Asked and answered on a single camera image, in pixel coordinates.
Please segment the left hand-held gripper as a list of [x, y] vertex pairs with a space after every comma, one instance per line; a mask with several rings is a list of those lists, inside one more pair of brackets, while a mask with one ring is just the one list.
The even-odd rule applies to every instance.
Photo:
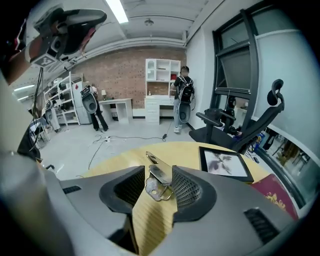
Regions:
[[[25, 60], [45, 69], [83, 52], [106, 19], [107, 14], [100, 9], [64, 10], [63, 7], [51, 7], [42, 15], [32, 10], [26, 18]], [[41, 38], [41, 43], [35, 56], [31, 56], [31, 36], [35, 33]]]

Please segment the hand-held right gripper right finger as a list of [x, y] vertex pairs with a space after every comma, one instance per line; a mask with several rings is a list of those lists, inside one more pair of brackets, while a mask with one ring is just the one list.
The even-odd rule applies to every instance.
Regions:
[[272, 256], [297, 228], [285, 210], [229, 177], [175, 165], [172, 188], [172, 230], [154, 256]]

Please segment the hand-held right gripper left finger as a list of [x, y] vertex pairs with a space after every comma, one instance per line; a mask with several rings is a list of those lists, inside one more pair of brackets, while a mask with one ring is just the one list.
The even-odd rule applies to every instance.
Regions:
[[145, 167], [60, 181], [44, 173], [52, 206], [74, 253], [138, 253], [133, 207], [145, 188]]

